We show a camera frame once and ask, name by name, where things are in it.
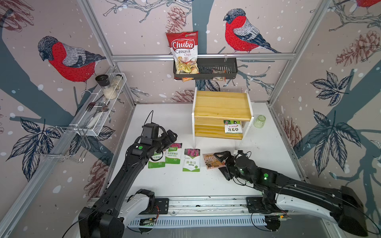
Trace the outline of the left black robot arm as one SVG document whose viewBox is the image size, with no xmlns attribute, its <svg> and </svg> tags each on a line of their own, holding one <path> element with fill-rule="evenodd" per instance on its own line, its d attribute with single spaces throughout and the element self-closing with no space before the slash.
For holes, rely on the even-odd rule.
<svg viewBox="0 0 381 238">
<path fill-rule="evenodd" d="M 121 238 L 125 224 L 138 214 L 152 209 L 154 192 L 139 190 L 129 201 L 128 215 L 120 215 L 125 198 L 135 179 L 155 153 L 168 149 L 177 140 L 177 134 L 155 123 L 142 127 L 142 134 L 127 149 L 125 161 L 103 195 L 78 215 L 82 238 Z"/>
</svg>

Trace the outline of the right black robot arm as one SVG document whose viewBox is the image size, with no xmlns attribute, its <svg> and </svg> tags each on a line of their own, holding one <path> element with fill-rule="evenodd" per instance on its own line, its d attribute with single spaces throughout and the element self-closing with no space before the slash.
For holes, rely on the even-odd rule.
<svg viewBox="0 0 381 238">
<path fill-rule="evenodd" d="M 242 179 L 245 185 L 261 192 L 247 197 L 250 213 L 273 214 L 298 211 L 336 223 L 343 231 L 359 237 L 369 235 L 364 206 L 355 191 L 347 186 L 326 188 L 258 167 L 242 150 L 215 153 L 223 165 L 219 170 L 227 180 Z"/>
</svg>

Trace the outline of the white mimosa seed bag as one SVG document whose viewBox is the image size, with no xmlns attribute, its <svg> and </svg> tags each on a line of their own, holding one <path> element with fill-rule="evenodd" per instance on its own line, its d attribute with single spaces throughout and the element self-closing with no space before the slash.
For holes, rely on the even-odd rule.
<svg viewBox="0 0 381 238">
<path fill-rule="evenodd" d="M 200 150 L 199 149 L 185 149 L 184 172 L 200 172 Z"/>
</svg>

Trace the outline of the green seed bag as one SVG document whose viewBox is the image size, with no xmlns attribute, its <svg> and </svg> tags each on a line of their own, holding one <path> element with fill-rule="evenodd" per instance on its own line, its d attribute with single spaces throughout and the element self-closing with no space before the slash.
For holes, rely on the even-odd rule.
<svg viewBox="0 0 381 238">
<path fill-rule="evenodd" d="M 149 169 L 164 168 L 166 165 L 164 152 L 154 153 L 148 162 Z"/>
<path fill-rule="evenodd" d="M 181 143 L 173 143 L 166 150 L 165 163 L 178 165 L 181 162 L 181 156 L 182 156 L 182 144 Z"/>
</svg>

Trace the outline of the white seed packet shelf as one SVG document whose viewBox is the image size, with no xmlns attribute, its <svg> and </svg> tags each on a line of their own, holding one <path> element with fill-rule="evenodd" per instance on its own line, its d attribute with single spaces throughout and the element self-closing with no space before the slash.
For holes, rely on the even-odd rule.
<svg viewBox="0 0 381 238">
<path fill-rule="evenodd" d="M 242 134 L 242 125 L 240 121 L 224 120 L 224 132 L 227 134 Z"/>
</svg>

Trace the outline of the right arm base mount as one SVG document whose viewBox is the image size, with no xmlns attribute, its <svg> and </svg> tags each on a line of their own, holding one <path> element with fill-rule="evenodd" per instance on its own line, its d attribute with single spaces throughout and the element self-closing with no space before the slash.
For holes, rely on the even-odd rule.
<svg viewBox="0 0 381 238">
<path fill-rule="evenodd" d="M 275 205 L 276 193 L 262 194 L 261 196 L 246 197 L 247 208 L 250 213 L 272 214 L 281 213 L 286 214 L 288 210 L 282 210 Z"/>
</svg>

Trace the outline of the picture seed packet shelf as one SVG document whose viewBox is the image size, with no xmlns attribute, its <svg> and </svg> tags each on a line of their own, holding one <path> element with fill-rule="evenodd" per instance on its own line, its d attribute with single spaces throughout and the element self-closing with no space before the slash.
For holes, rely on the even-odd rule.
<svg viewBox="0 0 381 238">
<path fill-rule="evenodd" d="M 202 156 L 203 156 L 206 168 L 208 170 L 220 169 L 220 168 L 225 167 L 225 164 L 223 162 L 219 161 L 219 158 L 212 153 L 203 154 Z"/>
</svg>

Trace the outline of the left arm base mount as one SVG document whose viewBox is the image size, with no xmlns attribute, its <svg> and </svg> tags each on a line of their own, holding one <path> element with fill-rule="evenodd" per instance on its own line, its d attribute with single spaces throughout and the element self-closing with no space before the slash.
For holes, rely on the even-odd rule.
<svg viewBox="0 0 381 238">
<path fill-rule="evenodd" d="M 145 195 L 148 198 L 147 207 L 141 210 L 139 215 L 145 214 L 167 214 L 169 208 L 169 198 L 156 198 L 155 193 L 150 190 L 140 189 L 128 199 L 128 203 L 136 198 L 141 198 Z"/>
</svg>

